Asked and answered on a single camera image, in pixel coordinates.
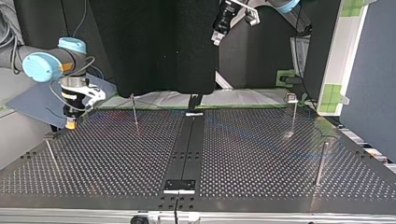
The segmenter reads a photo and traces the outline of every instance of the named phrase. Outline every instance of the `cable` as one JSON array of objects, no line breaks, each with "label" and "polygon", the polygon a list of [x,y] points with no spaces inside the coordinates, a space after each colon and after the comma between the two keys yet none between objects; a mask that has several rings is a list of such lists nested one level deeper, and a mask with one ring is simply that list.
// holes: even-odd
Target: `cable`
[{"label": "cable", "polygon": [[49,84],[49,89],[50,89],[50,91],[56,96],[56,98],[58,98],[58,99],[59,99],[62,103],[64,103],[65,105],[68,105],[68,106],[70,106],[71,108],[73,108],[73,109],[75,109],[75,110],[77,110],[77,111],[83,111],[83,112],[87,111],[86,109],[76,108],[75,106],[72,106],[72,105],[68,104],[61,96],[59,96],[59,95],[55,92],[55,90],[53,89],[53,86],[52,86],[53,83],[54,83],[56,80],[52,80],[51,83]]},{"label": "cable", "polygon": [[13,13],[17,14],[17,11],[15,10],[15,8],[12,7],[11,5],[5,3],[5,2],[0,2],[0,6],[2,6],[2,7],[7,7],[7,8],[10,9]]},{"label": "cable", "polygon": [[66,75],[65,77],[74,77],[74,76],[80,76],[80,72],[84,71],[85,69],[87,69],[88,67],[90,67],[93,63],[95,63],[96,58],[93,56],[88,56],[85,60],[89,60],[91,59],[91,61],[89,63],[86,63],[84,66],[82,66],[81,68],[79,68],[76,72],[70,73],[68,75]]},{"label": "cable", "polygon": [[81,22],[79,23],[79,25],[76,28],[75,32],[73,33],[72,37],[76,36],[76,33],[77,33],[78,29],[81,27],[82,23],[84,23],[86,17],[87,17],[87,0],[85,0],[85,3],[84,3],[84,15],[82,16]]},{"label": "cable", "polygon": [[46,107],[46,110],[48,110],[53,116],[55,116],[58,119],[66,119],[65,117],[61,117],[59,115],[57,115],[55,112],[53,112],[51,109],[49,109],[48,107]]},{"label": "cable", "polygon": [[98,67],[95,67],[93,65],[91,65],[91,68],[93,68],[94,70],[96,70],[102,77],[102,80],[105,80],[105,74],[103,74],[102,70],[100,70]]},{"label": "cable", "polygon": [[11,53],[11,65],[12,65],[12,72],[14,73],[14,75],[18,75],[21,72],[15,66],[15,59],[17,58],[17,51],[18,51],[18,38],[15,36],[14,48],[12,49],[12,53]]},{"label": "cable", "polygon": [[[299,63],[299,60],[298,60],[298,52],[297,52],[298,22],[300,21],[302,10],[303,10],[303,4],[300,4],[300,10],[298,11],[297,22],[296,22],[296,27],[295,27],[296,28],[296,35],[294,37],[294,53],[295,53],[295,57],[296,57],[296,61],[297,61],[298,77],[303,82],[303,87],[304,87],[304,90],[305,90],[306,94],[308,95],[308,98],[312,99],[312,97],[309,95],[308,89],[305,86],[304,79],[301,76],[301,68],[300,68],[300,63]],[[314,103],[312,103],[312,105],[314,106],[315,110],[318,111],[318,107]]]}]

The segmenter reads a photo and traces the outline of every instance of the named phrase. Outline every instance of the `black curtain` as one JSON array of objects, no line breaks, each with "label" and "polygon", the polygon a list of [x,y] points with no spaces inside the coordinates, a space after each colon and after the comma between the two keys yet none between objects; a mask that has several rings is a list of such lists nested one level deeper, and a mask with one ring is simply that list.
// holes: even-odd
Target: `black curtain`
[{"label": "black curtain", "polygon": [[[25,41],[56,48],[84,12],[83,0],[15,0]],[[119,95],[151,91],[210,94],[219,49],[211,25],[216,0],[91,0],[76,37],[87,42],[96,66]]]},{"label": "black curtain", "polygon": [[214,0],[91,0],[119,95],[173,90],[209,94],[218,48]]}]

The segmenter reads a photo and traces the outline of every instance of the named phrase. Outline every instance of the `robotic arm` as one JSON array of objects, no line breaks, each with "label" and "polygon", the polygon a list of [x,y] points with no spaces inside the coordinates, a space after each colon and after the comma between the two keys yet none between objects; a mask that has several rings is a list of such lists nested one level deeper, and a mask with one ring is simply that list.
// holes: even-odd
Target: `robotic arm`
[{"label": "robotic arm", "polygon": [[[96,102],[106,99],[106,94],[86,78],[86,69],[93,62],[93,57],[87,57],[86,44],[75,38],[61,38],[58,48],[51,50],[20,46],[0,13],[0,67],[12,69],[15,74],[24,71],[37,82],[50,82],[52,92],[64,102],[68,129],[75,129],[82,114],[92,110]],[[52,84],[58,80],[63,98],[52,89]],[[85,97],[91,99],[84,105]]]},{"label": "robotic arm", "polygon": [[250,26],[260,23],[259,13],[254,7],[269,6],[276,9],[297,32],[309,30],[311,21],[300,10],[299,2],[300,0],[221,0],[219,14],[212,26],[212,41],[216,46],[220,44],[222,38],[233,28],[242,7],[246,9],[245,20]]}]

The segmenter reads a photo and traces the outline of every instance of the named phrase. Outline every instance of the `metal rod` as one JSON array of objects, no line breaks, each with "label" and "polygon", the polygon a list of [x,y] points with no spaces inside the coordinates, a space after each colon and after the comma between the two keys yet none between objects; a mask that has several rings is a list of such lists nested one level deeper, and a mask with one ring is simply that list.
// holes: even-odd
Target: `metal rod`
[{"label": "metal rod", "polygon": [[53,160],[56,160],[55,154],[53,154],[52,147],[50,146],[50,141],[46,140],[46,143],[47,143],[47,147],[49,149],[50,156],[52,157]]},{"label": "metal rod", "polygon": [[323,148],[321,151],[321,155],[320,155],[320,162],[319,162],[319,168],[318,168],[318,174],[317,174],[317,180],[315,181],[315,186],[319,187],[320,186],[320,179],[323,173],[323,166],[324,166],[324,153],[327,151],[327,149],[329,148],[329,143],[325,142],[323,144]]},{"label": "metal rod", "polygon": [[131,94],[131,99],[132,99],[132,108],[134,109],[134,124],[138,125],[139,123],[137,122],[136,103],[134,101],[134,94]]},{"label": "metal rod", "polygon": [[293,122],[294,122],[294,121],[295,121],[295,119],[296,119],[296,114],[297,114],[297,104],[298,104],[298,103],[295,103],[295,104],[294,104]]}]

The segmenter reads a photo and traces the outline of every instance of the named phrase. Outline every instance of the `perforated metal table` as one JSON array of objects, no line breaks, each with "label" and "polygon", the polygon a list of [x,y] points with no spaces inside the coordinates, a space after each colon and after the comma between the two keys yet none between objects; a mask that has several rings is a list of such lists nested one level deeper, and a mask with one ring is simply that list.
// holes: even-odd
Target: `perforated metal table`
[{"label": "perforated metal table", "polygon": [[[0,208],[396,215],[390,170],[312,111],[292,112],[138,111],[136,126],[132,111],[97,111],[50,143],[57,160],[42,144],[2,170]],[[164,194],[177,179],[195,194]]]}]

